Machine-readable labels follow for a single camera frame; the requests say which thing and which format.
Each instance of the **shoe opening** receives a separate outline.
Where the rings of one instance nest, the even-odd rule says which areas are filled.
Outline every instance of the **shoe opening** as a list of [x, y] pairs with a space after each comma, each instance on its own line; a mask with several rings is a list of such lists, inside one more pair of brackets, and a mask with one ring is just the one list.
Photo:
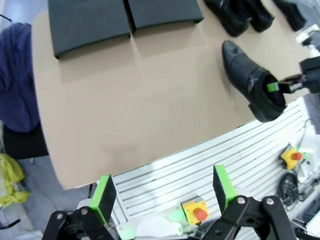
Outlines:
[[248, 19], [250, 18], [250, 15], [248, 14], [245, 6], [243, 5], [243, 3], [239, 0], [230, 0], [229, 1], [229, 6], [231, 11], [237, 15], [240, 18], [243, 19]]
[[276, 83], [278, 82], [277, 79], [272, 75], [267, 75], [263, 80], [263, 91], [267, 95], [267, 97], [278, 107], [284, 107], [286, 105], [286, 100], [284, 98], [284, 95], [281, 92], [274, 91], [269, 92], [268, 91], [268, 84]]

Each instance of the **floor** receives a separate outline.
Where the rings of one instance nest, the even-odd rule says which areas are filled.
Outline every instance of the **floor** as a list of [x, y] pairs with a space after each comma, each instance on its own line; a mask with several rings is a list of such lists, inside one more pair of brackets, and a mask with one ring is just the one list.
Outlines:
[[[312, 3], [311, 1], [303, 1], [300, 4], [301, 11], [308, 16], [309, 22], [308, 26], [319, 23], [320, 19], [320, 10], [319, 7], [314, 5], [306, 5]], [[22, 23], [32, 23], [33, 18], [41, 11], [45, 10], [48, 7], [47, 0], [7, 0], [4, 5], [4, 10], [2, 14], [11, 18], [14, 22]], [[10, 26], [10, 22], [2, 19], [1, 29], [5, 29]], [[309, 109], [310, 117], [318, 121], [318, 126], [320, 126], [320, 99], [318, 95], [307, 95], [304, 97], [307, 108]], [[34, 163], [30, 159], [20, 160], [19, 163], [22, 165], [26, 172], [26, 179], [24, 180], [24, 185], [26, 188], [32, 192], [30, 199], [23, 204], [25, 211], [28, 214], [28, 217], [32, 223], [34, 230], [44, 231], [50, 214], [57, 209], [72, 211], [78, 205], [78, 202], [88, 197], [89, 187], [84, 186], [72, 190], [63, 190], [55, 176], [54, 169], [49, 156], [38, 157], [34, 159]], [[132, 218], [133, 216], [140, 216], [141, 213], [147, 213], [144, 209], [152, 209], [154, 206], [148, 203], [149, 207], [138, 208], [133, 210], [133, 200], [134, 198], [130, 197], [126, 191], [126, 185], [131, 185], [133, 183], [127, 182], [120, 184], [121, 181], [118, 181], [118, 187], [121, 190], [121, 195], [123, 196], [119, 202], [120, 205], [125, 206], [126, 213], [123, 213], [122, 216], [119, 214], [114, 217], [119, 222], [121, 218], [124, 220], [126, 218]], [[272, 191], [263, 192], [264, 194], [269, 194]], [[212, 202], [211, 209], [215, 213], [215, 205]], [[3, 232], [0, 231], [0, 239], [9, 239], [6, 238]]]

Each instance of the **gray floor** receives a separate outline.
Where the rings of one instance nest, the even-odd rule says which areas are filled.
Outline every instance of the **gray floor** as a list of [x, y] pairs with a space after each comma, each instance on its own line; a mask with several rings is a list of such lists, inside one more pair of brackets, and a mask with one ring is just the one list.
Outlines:
[[[31, 24], [33, 18], [47, 7], [47, 0], [7, 0], [3, 14], [14, 22]], [[319, 8], [312, 8], [310, 9], [304, 4], [300, 5], [301, 11], [309, 18], [307, 27], [312, 24], [319, 24]], [[4, 29], [8, 26], [10, 26], [10, 22], [3, 20], [1, 28]], [[312, 118], [318, 120], [320, 118], [319, 96], [307, 95], [305, 99], [307, 99]], [[35, 230], [45, 230], [52, 212], [56, 210], [73, 211], [79, 201], [88, 197], [88, 186], [72, 190], [62, 189], [49, 156], [35, 158], [34, 164], [31, 163], [30, 159], [20, 160], [19, 163], [26, 173], [24, 184], [32, 192], [32, 196], [23, 206]]]

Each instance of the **white slatted surface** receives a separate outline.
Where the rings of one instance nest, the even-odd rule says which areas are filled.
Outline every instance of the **white slatted surface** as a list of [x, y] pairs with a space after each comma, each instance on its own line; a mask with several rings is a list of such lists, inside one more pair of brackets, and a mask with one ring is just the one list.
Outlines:
[[[214, 139], [153, 163], [113, 177], [117, 201], [116, 224], [159, 212], [196, 195], [201, 196], [211, 218], [220, 217], [212, 187], [213, 165], [224, 165], [232, 184], [247, 188], [255, 199], [274, 195], [286, 172], [277, 159], [288, 142], [301, 134], [306, 120], [301, 100], [295, 101], [275, 121], [257, 120]], [[242, 229], [239, 239], [255, 237]]]

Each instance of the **shoe heel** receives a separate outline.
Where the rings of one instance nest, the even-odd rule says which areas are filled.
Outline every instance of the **shoe heel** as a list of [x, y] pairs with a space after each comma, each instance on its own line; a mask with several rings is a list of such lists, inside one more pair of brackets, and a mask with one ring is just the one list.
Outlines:
[[259, 111], [258, 109], [256, 109], [252, 104], [248, 105], [249, 109], [251, 110], [251, 112], [253, 113], [254, 117], [261, 123], [266, 123], [269, 122], [266, 117], [262, 114], [261, 111]]

